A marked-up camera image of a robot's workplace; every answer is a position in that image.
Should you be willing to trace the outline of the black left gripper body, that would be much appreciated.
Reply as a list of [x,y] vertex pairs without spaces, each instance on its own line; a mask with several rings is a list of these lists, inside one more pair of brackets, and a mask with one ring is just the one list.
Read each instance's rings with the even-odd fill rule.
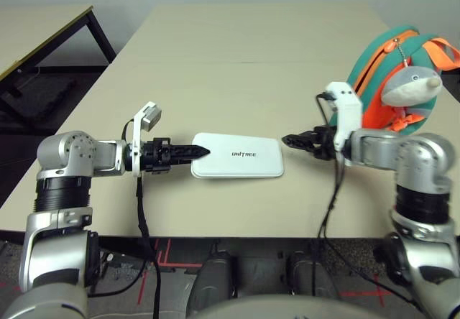
[[176,164],[172,156],[172,147],[170,138],[167,137],[154,138],[152,141],[145,142],[141,149],[141,171],[152,174],[169,172]]

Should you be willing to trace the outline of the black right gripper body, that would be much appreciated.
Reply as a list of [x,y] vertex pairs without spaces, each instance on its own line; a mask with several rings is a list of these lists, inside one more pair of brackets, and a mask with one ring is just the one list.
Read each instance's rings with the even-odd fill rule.
[[319,160],[336,159],[334,137],[337,128],[326,125],[316,126],[313,129],[313,156]]

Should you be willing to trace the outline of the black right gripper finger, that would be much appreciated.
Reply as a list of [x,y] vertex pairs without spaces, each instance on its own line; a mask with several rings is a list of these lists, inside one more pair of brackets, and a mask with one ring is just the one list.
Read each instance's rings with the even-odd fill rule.
[[314,153],[316,150],[315,145],[312,144],[310,141],[291,141],[289,143],[289,147],[293,149],[303,150],[309,153]]
[[316,140],[314,131],[305,131],[300,134],[288,134],[282,138],[285,145],[313,145]]

